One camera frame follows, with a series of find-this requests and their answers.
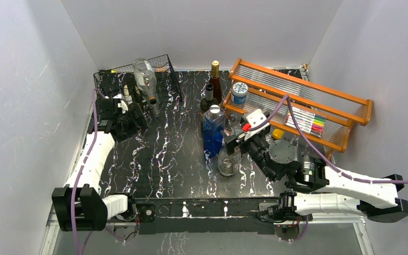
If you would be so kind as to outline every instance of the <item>brown bottle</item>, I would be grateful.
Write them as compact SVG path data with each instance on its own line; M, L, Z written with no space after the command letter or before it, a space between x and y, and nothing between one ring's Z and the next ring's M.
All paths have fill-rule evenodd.
M219 81L219 62L212 62L212 71L210 72L210 81L209 83L214 86L214 98L217 99L218 104L221 104L223 100L223 94L221 92L221 83Z

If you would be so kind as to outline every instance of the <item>marker set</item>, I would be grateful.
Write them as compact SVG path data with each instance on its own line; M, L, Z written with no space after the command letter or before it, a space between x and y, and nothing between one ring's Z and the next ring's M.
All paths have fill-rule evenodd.
M295 119L298 122L298 126L300 127L300 129L307 134L313 134L321 138L326 118L296 107L292 107L292 109L293 115L295 116ZM287 116L285 118L285 124L292 128L296 128L295 124L293 123L292 117L290 116L290 112L287 113Z

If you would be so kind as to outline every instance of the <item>bottle neck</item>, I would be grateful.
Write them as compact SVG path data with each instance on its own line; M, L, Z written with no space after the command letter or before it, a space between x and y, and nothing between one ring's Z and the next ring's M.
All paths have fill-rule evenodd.
M214 98L214 90L206 90L206 100L212 101Z
M218 78L218 71L219 71L219 65L212 65L212 71L210 72L210 76L212 78Z

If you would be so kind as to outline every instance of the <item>yellow cap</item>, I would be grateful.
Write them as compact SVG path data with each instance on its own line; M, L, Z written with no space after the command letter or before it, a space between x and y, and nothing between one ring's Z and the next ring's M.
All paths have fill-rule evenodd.
M272 137L276 140L279 140L284 135L284 131L280 129L274 129Z
M218 71L219 71L219 62L215 60L212 62L212 71L210 75L213 78L218 78Z

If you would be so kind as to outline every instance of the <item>wooden spice rack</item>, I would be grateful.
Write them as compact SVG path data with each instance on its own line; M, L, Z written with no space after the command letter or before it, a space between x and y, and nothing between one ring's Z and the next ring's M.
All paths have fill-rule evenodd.
M344 152L352 127L356 123L367 125L371 117L373 101L358 98L319 84L258 66L240 58L229 75L234 82L246 83L249 87L246 102L237 105L226 96L223 107L240 114L260 108L270 113L285 94L289 94L293 107L315 113L326 118L321 138L306 134L306 137L324 147L331 157L334 151ZM288 113L287 102L275 114L270 124L283 131L299 135L298 131L285 125Z

